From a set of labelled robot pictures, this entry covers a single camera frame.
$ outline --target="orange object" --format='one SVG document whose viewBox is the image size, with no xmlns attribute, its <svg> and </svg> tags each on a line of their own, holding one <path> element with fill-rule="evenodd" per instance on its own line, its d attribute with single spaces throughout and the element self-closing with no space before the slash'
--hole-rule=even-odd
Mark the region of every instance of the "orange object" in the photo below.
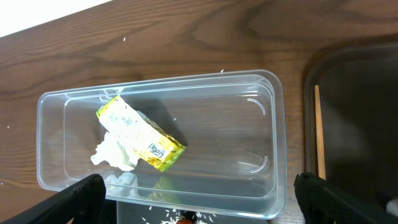
<svg viewBox="0 0 398 224">
<path fill-rule="evenodd" d="M 177 224 L 192 224 L 192 222 L 190 220 L 183 219 L 183 220 L 178 221 Z"/>
</svg>

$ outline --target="yellow wrapper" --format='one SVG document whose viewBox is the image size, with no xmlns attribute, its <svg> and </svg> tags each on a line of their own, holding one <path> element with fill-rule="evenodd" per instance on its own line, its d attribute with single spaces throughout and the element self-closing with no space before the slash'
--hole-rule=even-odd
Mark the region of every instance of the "yellow wrapper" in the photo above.
<svg viewBox="0 0 398 224">
<path fill-rule="evenodd" d="M 120 96 L 102 106 L 96 114 L 100 123 L 117 135 L 128 155 L 138 155 L 161 172 L 173 165 L 185 151 L 185 146 L 141 112 L 132 109 Z"/>
</svg>

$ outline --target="dark plastic tray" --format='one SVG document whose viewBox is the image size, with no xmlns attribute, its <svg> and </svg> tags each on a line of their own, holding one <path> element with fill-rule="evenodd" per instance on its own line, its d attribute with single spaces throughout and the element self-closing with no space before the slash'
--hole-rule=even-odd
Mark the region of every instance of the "dark plastic tray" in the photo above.
<svg viewBox="0 0 398 224">
<path fill-rule="evenodd" d="M 314 86 L 319 85 L 326 179 L 377 203 L 398 196 L 398 44 L 344 49 L 305 81 L 306 170 L 317 174 Z"/>
<path fill-rule="evenodd" d="M 203 222 L 212 224 L 212 223 L 224 223 L 224 224 L 268 224 L 266 220 L 254 219 L 254 218 L 243 218 L 243 217 L 232 217 L 227 215 L 216 215 L 210 213 L 203 213 L 200 218 L 196 216 L 195 212 L 190 211 L 179 211 L 185 218 L 191 221 L 201 220 Z M 160 208 L 160 207 L 151 207 L 149 210 L 149 206 L 147 205 L 139 205 L 134 203 L 126 203 L 126 202 L 118 202 L 118 224 L 125 223 L 161 223 L 162 221 L 170 221 L 169 218 L 175 218 L 177 215 L 172 209 L 169 208 Z"/>
</svg>

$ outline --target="clear plastic container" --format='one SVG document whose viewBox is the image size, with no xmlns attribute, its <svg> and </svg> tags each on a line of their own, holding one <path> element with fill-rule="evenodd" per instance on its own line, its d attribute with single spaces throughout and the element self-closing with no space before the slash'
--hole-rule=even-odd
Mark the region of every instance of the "clear plastic container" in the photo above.
<svg viewBox="0 0 398 224">
<path fill-rule="evenodd" d="M 161 173 L 140 160 L 111 200 L 270 219 L 286 201 L 282 86 L 265 70 L 224 72 L 45 93 L 37 106 L 37 181 L 61 191 L 98 173 L 90 156 L 106 130 L 96 110 L 116 95 L 187 146 Z"/>
</svg>

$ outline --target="wood grain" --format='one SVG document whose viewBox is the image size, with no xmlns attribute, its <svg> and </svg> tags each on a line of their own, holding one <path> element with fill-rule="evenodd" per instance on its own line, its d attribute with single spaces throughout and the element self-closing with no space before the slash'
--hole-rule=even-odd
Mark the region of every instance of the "wood grain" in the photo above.
<svg viewBox="0 0 398 224">
<path fill-rule="evenodd" d="M 393 0 L 113 0 L 1 38 L 0 220 L 53 193 L 36 181 L 42 93 L 262 68 L 282 82 L 287 129 L 289 197 L 273 223 L 303 223 L 293 182 L 304 170 L 305 69 L 331 45 L 395 35 L 397 9 Z"/>
<path fill-rule="evenodd" d="M 323 148 L 323 126 L 322 126 L 321 99 L 320 99 L 318 85 L 315 85 L 315 120 L 316 120 L 316 124 L 317 124 L 318 176 L 320 178 L 326 180 L 325 149 Z"/>
</svg>

